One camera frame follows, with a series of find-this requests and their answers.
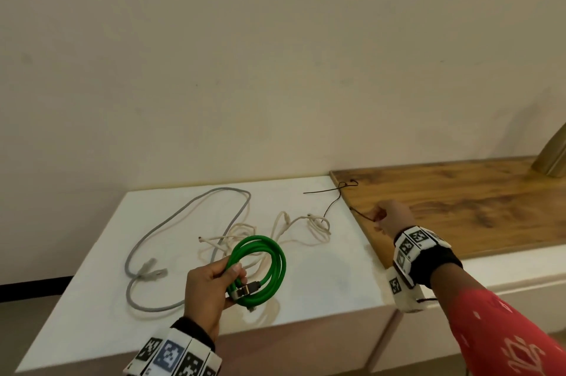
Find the baseboard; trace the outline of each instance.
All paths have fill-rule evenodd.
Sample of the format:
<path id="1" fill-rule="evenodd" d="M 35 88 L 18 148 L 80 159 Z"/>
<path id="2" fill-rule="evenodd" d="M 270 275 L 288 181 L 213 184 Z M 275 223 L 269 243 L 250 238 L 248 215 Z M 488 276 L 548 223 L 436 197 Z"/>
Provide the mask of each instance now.
<path id="1" fill-rule="evenodd" d="M 73 279 L 72 276 L 63 276 L 62 278 L 0 285 L 0 303 L 35 299 L 36 297 L 60 296 L 64 293 L 71 279 Z"/>

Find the white wall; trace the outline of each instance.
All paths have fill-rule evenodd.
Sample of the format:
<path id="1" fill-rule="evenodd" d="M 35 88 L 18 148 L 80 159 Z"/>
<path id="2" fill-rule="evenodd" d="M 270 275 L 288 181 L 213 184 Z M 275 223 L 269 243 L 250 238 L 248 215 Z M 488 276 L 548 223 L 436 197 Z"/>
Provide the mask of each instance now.
<path id="1" fill-rule="evenodd" d="M 565 0 L 0 5 L 0 284 L 74 273 L 128 189 L 534 154 L 566 120 Z"/>

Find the green cable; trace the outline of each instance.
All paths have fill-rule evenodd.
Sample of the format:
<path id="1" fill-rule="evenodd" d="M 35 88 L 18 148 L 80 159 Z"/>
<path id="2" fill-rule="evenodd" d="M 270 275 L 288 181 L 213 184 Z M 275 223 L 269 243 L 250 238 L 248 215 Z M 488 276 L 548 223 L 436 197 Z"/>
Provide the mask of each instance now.
<path id="1" fill-rule="evenodd" d="M 259 306 L 273 297 L 281 286 L 285 277 L 285 270 L 287 269 L 285 254 L 279 244 L 270 237 L 260 235 L 248 236 L 240 241 L 230 254 L 226 267 L 231 267 L 245 256 L 258 252 L 265 252 L 271 255 L 271 266 L 265 277 L 260 281 L 263 288 L 236 301 L 237 304 L 248 309 Z M 242 287 L 242 283 L 240 279 L 236 279 L 226 291 L 230 295 L 231 292 L 240 287 Z"/>

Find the hand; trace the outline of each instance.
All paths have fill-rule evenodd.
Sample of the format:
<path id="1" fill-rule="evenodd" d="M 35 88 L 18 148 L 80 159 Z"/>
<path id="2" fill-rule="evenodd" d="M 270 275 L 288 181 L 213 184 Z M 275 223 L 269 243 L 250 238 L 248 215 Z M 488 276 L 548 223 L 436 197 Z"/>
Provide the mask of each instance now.
<path id="1" fill-rule="evenodd" d="M 376 220 L 375 229 L 377 231 L 383 230 L 383 232 L 392 239 L 395 239 L 395 236 L 397 236 L 401 230 L 417 224 L 411 209 L 396 200 L 378 202 L 369 217 L 375 220 L 379 212 L 383 211 L 386 212 L 386 217 L 381 220 Z"/>
<path id="2" fill-rule="evenodd" d="M 226 298 L 226 288 L 237 278 L 242 284 L 247 284 L 242 264 L 236 263 L 224 271 L 227 263 L 228 257 L 225 257 L 187 274 L 185 316 L 200 325 L 213 342 L 218 338 L 222 311 L 235 304 L 232 299 Z"/>

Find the wood grain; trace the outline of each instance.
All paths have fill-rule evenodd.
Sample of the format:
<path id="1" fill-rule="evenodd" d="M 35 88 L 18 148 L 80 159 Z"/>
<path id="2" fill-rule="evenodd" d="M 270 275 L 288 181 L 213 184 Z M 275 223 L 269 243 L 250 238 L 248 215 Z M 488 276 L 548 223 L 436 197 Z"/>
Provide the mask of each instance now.
<path id="1" fill-rule="evenodd" d="M 409 205 L 417 223 L 445 238 L 461 259 L 566 243 L 566 178 L 530 169 L 534 158 L 458 161 L 332 171 L 348 206 L 369 212 L 383 199 Z M 385 267 L 393 242 L 354 214 Z"/>

